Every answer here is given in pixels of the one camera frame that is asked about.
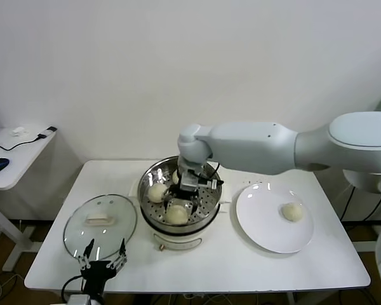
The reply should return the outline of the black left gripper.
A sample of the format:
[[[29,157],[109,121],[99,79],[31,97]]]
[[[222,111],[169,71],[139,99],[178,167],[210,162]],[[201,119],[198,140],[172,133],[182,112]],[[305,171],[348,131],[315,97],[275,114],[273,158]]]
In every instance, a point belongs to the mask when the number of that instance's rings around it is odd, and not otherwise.
[[[81,269],[81,275],[85,280],[83,292],[88,295],[102,295],[105,284],[109,279],[117,275],[116,269],[122,269],[127,263],[126,243],[122,239],[118,256],[111,261],[91,261],[89,260],[93,250],[95,239],[92,238],[85,247],[83,254],[77,256]]]

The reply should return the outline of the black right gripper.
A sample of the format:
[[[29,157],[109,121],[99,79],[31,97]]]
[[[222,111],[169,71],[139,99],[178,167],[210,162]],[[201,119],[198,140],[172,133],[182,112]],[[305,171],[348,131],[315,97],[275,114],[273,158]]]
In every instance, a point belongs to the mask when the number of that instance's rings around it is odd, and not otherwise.
[[[199,191],[184,191],[181,190],[179,185],[171,185],[168,192],[163,197],[164,212],[166,213],[169,207],[172,206],[173,200],[178,198],[180,200],[190,200],[190,215],[194,214],[200,206],[201,200]]]

